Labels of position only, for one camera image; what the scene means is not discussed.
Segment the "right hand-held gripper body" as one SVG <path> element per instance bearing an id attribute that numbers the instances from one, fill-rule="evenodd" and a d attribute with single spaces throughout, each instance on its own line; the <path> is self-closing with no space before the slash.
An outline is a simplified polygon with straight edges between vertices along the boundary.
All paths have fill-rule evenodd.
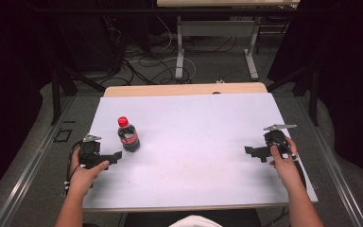
<path id="1" fill-rule="evenodd" d="M 281 156 L 283 156 L 284 154 L 288 154 L 291 155 L 293 158 L 296 157 L 296 155 L 291 150 L 290 145 L 285 140 L 284 129 L 291 129 L 291 128 L 295 128 L 295 125 L 274 124 L 272 126 L 265 128 L 266 133 L 264 134 L 264 138 L 267 145 L 266 154 L 265 154 L 266 158 L 271 156 L 270 148 L 272 146 L 276 146 L 278 148 Z"/>

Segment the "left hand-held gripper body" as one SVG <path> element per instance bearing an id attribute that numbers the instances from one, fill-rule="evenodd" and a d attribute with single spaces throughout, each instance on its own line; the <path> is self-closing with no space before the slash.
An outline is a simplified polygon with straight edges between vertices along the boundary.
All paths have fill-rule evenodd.
<path id="1" fill-rule="evenodd" d="M 106 156 L 100 155 L 99 140 L 99 136 L 87 134 L 81 141 L 78 159 L 79 163 L 87 169 L 91 169 L 107 160 Z"/>

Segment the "cola bottle with red cap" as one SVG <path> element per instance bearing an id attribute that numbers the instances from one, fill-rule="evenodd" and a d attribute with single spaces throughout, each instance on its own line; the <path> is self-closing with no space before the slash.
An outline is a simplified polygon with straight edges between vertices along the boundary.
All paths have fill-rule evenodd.
<path id="1" fill-rule="evenodd" d="M 125 116 L 120 116 L 118 122 L 118 137 L 125 150 L 134 152 L 140 147 L 140 140 L 135 127 Z"/>

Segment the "person's left hand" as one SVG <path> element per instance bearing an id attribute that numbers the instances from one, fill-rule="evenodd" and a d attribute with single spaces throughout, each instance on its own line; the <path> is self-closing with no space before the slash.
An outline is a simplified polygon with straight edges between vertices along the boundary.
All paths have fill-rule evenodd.
<path id="1" fill-rule="evenodd" d="M 109 166 L 108 161 L 103 161 L 97 166 L 86 169 L 79 165 L 78 156 L 80 147 L 74 149 L 71 159 L 71 179 L 68 188 L 67 198 L 83 198 L 97 175 Z"/>

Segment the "person's right hand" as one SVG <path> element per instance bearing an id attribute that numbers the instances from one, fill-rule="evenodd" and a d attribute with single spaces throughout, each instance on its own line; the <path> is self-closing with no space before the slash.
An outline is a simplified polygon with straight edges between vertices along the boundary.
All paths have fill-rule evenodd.
<path id="1" fill-rule="evenodd" d="M 270 154 L 273 160 L 269 164 L 276 169 L 287 191 L 292 191 L 303 185 L 291 154 L 284 158 L 276 146 L 270 147 Z"/>

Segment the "black metal stand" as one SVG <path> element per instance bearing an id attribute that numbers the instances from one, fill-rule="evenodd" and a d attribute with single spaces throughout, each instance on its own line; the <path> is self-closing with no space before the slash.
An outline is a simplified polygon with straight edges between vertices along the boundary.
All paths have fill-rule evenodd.
<path id="1" fill-rule="evenodd" d="M 319 93 L 319 82 L 320 82 L 320 68 L 318 66 L 301 67 L 291 74 L 288 74 L 283 79 L 272 82 L 267 90 L 272 92 L 279 86 L 286 84 L 287 82 L 299 79 L 301 81 L 306 81 L 308 84 L 308 90 L 310 91 L 309 104 L 308 104 L 308 115 L 317 127 L 319 125 L 318 121 L 318 93 Z"/>
<path id="2" fill-rule="evenodd" d="M 61 117 L 61 90 L 63 90 L 68 96 L 75 96 L 78 92 L 78 88 L 74 83 L 74 79 L 79 80 L 84 84 L 96 89 L 98 92 L 103 93 L 106 90 L 106 88 L 102 85 L 97 84 L 91 79 L 83 76 L 80 72 L 67 66 L 54 66 L 50 70 L 50 75 L 53 104 L 53 118 L 51 121 L 52 125 L 55 125 Z"/>

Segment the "wooden table edge strip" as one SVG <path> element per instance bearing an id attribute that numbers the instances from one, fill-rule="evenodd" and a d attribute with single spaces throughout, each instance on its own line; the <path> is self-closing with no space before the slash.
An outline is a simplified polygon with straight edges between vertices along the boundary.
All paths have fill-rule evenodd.
<path id="1" fill-rule="evenodd" d="M 189 96 L 212 94 L 266 93 L 268 90 L 261 82 L 207 83 L 112 86 L 106 89 L 104 97 L 129 96 Z"/>

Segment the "person's white clothing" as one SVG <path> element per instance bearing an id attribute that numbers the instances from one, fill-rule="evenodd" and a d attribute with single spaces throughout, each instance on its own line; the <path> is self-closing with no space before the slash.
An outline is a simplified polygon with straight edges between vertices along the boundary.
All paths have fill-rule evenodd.
<path id="1" fill-rule="evenodd" d="M 222 226 L 208 218 L 191 215 L 172 223 L 168 227 L 222 227 Z"/>

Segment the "black curtain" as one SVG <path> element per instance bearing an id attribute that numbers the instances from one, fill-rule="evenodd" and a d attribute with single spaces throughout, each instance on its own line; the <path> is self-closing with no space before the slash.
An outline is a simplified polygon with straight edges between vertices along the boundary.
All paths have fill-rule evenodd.
<path id="1" fill-rule="evenodd" d="M 335 151 L 363 169 L 363 0 L 301 0 L 300 9 L 333 9 L 294 18 L 268 72 L 277 82 L 322 53 L 319 99 L 335 127 Z"/>
<path id="2" fill-rule="evenodd" d="M 33 126 L 49 81 L 23 0 L 0 0 L 0 180 Z"/>

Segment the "dark equipment rack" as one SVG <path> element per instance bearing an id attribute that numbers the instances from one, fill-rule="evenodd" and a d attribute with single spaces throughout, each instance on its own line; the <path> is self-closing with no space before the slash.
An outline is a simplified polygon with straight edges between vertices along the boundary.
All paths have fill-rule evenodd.
<path id="1" fill-rule="evenodd" d="M 127 37 L 111 16 L 67 14 L 57 21 L 79 72 L 112 76 L 120 71 Z"/>

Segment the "aluminium floor rail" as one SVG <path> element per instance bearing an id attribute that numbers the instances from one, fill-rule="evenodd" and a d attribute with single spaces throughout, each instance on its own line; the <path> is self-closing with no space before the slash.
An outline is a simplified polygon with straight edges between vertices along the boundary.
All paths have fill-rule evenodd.
<path id="1" fill-rule="evenodd" d="M 354 227 L 363 227 L 363 213 L 354 197 L 353 190 L 343 176 L 342 168 L 337 161 L 336 155 L 327 144 L 325 137 L 321 133 L 320 127 L 317 126 L 310 117 L 311 108 L 306 104 L 305 98 L 297 97 L 296 101 L 300 106 L 300 110 L 304 114 L 304 118 L 312 133 L 315 135 L 317 143 L 320 145 L 320 156 L 328 169 L 328 173 L 334 183 L 335 190 L 344 205 L 345 211 Z"/>
<path id="2" fill-rule="evenodd" d="M 74 96 L 61 100 L 61 115 L 54 125 L 51 124 L 53 101 L 50 98 L 43 101 L 36 122 L 0 181 L 0 227 L 9 226 L 74 100 Z"/>

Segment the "white metal frame desk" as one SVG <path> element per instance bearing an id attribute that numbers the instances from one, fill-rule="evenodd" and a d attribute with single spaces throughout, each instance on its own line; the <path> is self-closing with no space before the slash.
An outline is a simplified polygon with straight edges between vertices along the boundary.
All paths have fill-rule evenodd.
<path id="1" fill-rule="evenodd" d="M 281 7 L 298 6 L 301 0 L 157 0 L 157 6 L 165 9 L 280 9 Z M 249 47 L 244 50 L 244 56 L 252 80 L 259 79 L 253 60 L 253 50 L 259 35 L 260 16 L 251 16 L 249 20 L 184 20 L 177 17 L 178 55 L 176 61 L 175 79 L 183 76 L 183 62 L 185 61 L 184 37 L 249 37 Z"/>

